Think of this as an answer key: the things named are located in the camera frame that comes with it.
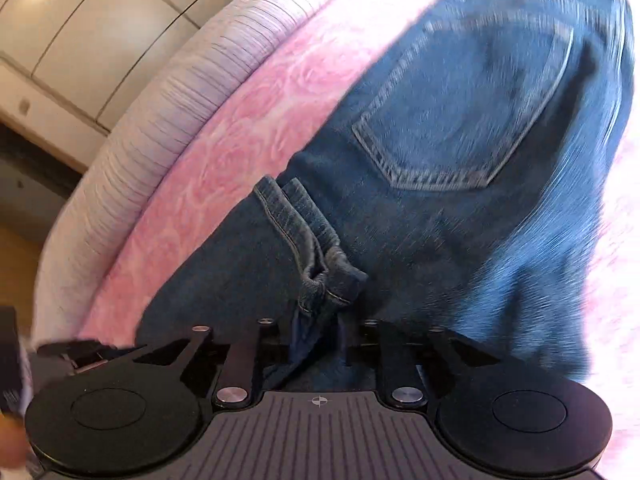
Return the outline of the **person's hand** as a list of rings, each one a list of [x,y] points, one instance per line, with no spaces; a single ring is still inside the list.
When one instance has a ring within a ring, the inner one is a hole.
[[[0,467],[17,469],[24,466],[29,453],[26,431],[21,419],[0,416]]]

